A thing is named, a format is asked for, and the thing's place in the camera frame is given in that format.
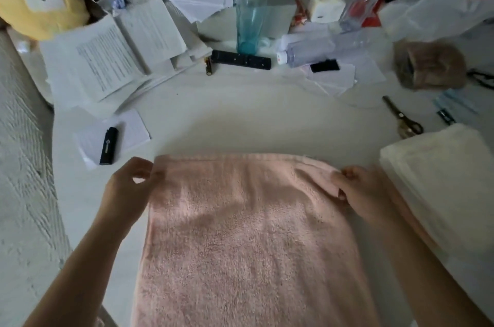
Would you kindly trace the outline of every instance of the right hand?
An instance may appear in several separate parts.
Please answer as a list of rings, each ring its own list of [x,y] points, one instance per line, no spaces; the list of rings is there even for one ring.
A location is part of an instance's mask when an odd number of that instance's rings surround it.
[[[355,212],[369,224],[394,219],[397,210],[389,199],[377,170],[360,166],[345,167],[331,174],[331,182],[342,190]]]

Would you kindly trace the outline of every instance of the towel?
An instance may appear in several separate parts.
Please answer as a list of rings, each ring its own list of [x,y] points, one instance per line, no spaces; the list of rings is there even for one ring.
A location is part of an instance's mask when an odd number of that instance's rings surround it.
[[[379,325],[334,168],[295,155],[155,167],[134,327]]]
[[[448,254],[494,249],[494,156],[454,124],[381,150],[380,164],[430,238]]]

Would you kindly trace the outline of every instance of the blue drinking glass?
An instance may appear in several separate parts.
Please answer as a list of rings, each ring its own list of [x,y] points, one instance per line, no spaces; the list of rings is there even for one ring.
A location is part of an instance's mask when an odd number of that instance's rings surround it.
[[[237,52],[255,55],[259,45],[267,0],[236,0]]]

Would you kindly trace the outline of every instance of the scissors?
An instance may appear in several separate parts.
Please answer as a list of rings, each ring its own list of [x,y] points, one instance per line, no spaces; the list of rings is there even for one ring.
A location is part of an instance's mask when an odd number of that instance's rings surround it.
[[[402,138],[409,138],[424,133],[424,127],[401,112],[388,96],[382,97],[382,100],[398,119],[398,133]]]

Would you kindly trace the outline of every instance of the hand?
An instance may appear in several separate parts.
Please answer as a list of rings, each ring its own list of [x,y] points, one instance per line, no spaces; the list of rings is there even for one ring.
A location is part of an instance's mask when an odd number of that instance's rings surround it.
[[[389,199],[379,172],[359,166],[349,166],[331,174],[331,182],[340,188],[355,212],[369,224],[394,219],[397,211]]]
[[[152,168],[152,162],[133,157],[115,172],[106,184],[95,223],[110,226],[125,237],[146,209],[152,191],[164,179],[161,172],[151,173]],[[145,181],[137,184],[133,178]]]

